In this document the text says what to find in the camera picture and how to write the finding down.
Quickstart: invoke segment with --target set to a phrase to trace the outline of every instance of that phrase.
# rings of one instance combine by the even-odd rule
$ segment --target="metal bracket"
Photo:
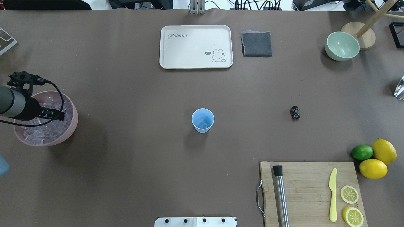
[[[205,0],[190,0],[190,9],[189,12],[191,14],[205,14]]]
[[[0,55],[17,44],[17,40],[11,37],[6,31],[0,28]]]

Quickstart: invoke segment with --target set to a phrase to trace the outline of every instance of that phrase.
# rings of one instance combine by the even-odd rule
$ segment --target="black cable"
[[[56,87],[56,85],[55,85],[54,83],[52,83],[51,81],[49,81],[49,80],[44,80],[44,82],[53,85],[53,86],[56,88],[56,90],[57,90],[57,92],[59,93],[60,98],[61,98],[61,100],[62,100],[62,105],[60,106],[60,112],[59,112],[56,116],[54,116],[52,119],[50,119],[49,121],[47,121],[47,122],[45,122],[45,123],[42,123],[42,124],[34,124],[34,125],[18,124],[18,123],[14,123],[14,122],[3,121],[3,120],[0,120],[0,122],[6,123],[6,124],[12,124],[12,125],[16,125],[16,126],[22,126],[22,127],[38,127],[38,126],[46,125],[47,123],[50,123],[51,121],[53,121],[53,120],[55,120],[57,117],[59,117],[60,113],[61,113],[62,110],[63,110],[63,103],[64,103],[62,92],[60,92],[59,88]]]
[[[139,7],[139,8],[137,8],[137,9],[135,9],[135,10],[138,10],[138,9],[142,8],[142,6],[143,6],[143,2],[142,2],[142,3],[140,3],[140,7]]]
[[[258,3],[254,0],[254,2],[255,2],[255,5],[257,6],[257,9],[258,9]]]
[[[270,8],[271,10],[274,10],[275,9],[275,7],[276,7],[276,5],[278,4],[277,2],[276,2],[276,0],[274,0],[274,4],[272,4],[272,7]]]
[[[191,3],[190,3],[191,4]],[[145,7],[144,5],[142,5],[142,7]],[[145,8],[149,8],[149,7],[145,7]],[[154,7],[153,8],[149,8],[149,9],[154,9]]]
[[[267,3],[269,3],[269,6],[270,6],[270,7],[271,7],[271,5],[272,5],[272,6],[274,5],[270,0],[257,1],[257,2],[264,2],[258,10],[261,10],[262,7],[264,7],[264,9],[265,9],[265,5],[267,5]]]
[[[250,0],[245,0],[245,1],[244,1],[243,9],[244,9],[244,10],[246,9],[246,2],[248,2],[248,6],[249,6],[250,10],[252,11],[253,9],[251,8]]]
[[[213,2],[213,4],[215,4],[216,7],[217,7],[218,9],[220,9],[219,6],[218,6],[214,1],[210,1],[210,0],[209,0],[209,1],[205,1],[205,3],[207,3],[207,2]]]
[[[151,3],[151,5],[153,6],[154,9],[158,9],[158,10],[162,10],[162,9],[164,8],[163,5],[161,5],[161,8],[156,8],[156,7],[154,7],[153,3]]]
[[[386,2],[383,1],[383,3],[380,5],[379,9],[380,9],[381,7],[383,7],[385,3],[386,3]]]

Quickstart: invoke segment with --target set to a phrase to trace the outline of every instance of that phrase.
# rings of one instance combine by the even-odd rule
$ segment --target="wooden stand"
[[[344,25],[341,29],[342,32],[351,34],[358,40],[360,50],[370,49],[376,42],[376,35],[370,28],[377,20],[380,19],[395,3],[397,0],[388,0],[383,7],[366,23],[350,22]]]

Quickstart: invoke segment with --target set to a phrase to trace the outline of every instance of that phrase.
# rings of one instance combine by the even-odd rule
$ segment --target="lemon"
[[[348,206],[342,211],[344,221],[351,227],[360,227],[363,225],[363,215],[355,207]]]
[[[379,179],[387,174],[387,166],[377,159],[367,159],[359,164],[359,171],[367,178]]]
[[[358,201],[359,194],[354,187],[345,185],[341,188],[341,198],[349,204],[354,204]]]
[[[397,158],[397,152],[393,145],[384,139],[377,139],[373,145],[373,156],[377,160],[384,162],[386,165],[392,163]]]

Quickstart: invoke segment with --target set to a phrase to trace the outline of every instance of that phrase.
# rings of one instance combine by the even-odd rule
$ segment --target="green bowl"
[[[346,32],[333,32],[327,38],[326,53],[336,61],[346,61],[358,55],[359,43]]]

